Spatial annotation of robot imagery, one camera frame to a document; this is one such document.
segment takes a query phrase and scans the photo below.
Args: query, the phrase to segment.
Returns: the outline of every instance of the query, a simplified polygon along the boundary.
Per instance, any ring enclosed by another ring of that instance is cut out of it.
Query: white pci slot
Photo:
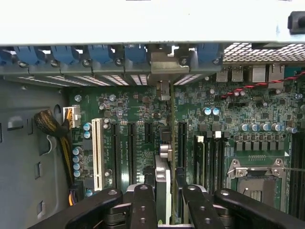
[[[104,138],[102,125],[102,118],[92,119],[94,191],[101,191],[104,187]]]

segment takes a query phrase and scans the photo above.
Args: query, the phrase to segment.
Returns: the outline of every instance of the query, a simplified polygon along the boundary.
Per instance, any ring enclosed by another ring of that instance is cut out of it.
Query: white power connector
[[[65,120],[66,112],[71,109],[72,110],[72,128],[78,128],[81,126],[81,108],[79,106],[68,106],[63,108],[63,120]]]

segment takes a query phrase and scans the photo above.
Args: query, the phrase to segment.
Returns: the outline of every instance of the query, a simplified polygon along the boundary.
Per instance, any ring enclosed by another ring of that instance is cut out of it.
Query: yellow wire
[[[70,204],[70,206],[72,206],[72,205],[73,205],[73,202],[72,202],[72,196],[71,196],[71,194],[69,194],[69,204]]]

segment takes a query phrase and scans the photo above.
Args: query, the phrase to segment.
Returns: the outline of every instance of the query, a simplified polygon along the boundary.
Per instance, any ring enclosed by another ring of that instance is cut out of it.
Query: motherboard
[[[302,181],[290,168],[305,166],[294,155],[302,150],[305,83],[289,77],[299,69],[286,66],[288,80],[255,87],[223,81],[222,73],[207,76],[174,85],[165,101],[154,86],[68,88],[70,106],[81,113],[81,126],[72,131],[75,179],[84,182],[87,197],[107,187],[125,192],[144,183],[155,156],[166,152],[168,168],[174,158],[188,184],[211,194],[231,188],[296,214],[291,203],[303,195]]]

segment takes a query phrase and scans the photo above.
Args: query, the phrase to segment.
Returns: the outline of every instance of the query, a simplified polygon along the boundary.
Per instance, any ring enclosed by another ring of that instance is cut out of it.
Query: blue plastic clip
[[[125,45],[125,57],[134,63],[147,62],[146,49],[140,44]]]
[[[212,62],[216,60],[218,44],[205,43],[197,45],[198,62]]]
[[[0,65],[12,64],[11,54],[0,49]]]
[[[51,46],[52,54],[57,61],[65,64],[78,63],[80,61],[80,54],[72,46]]]
[[[45,54],[34,46],[14,46],[14,50],[22,62],[30,65],[44,64]]]
[[[110,45],[96,44],[88,45],[90,58],[100,63],[113,62],[113,53]]]

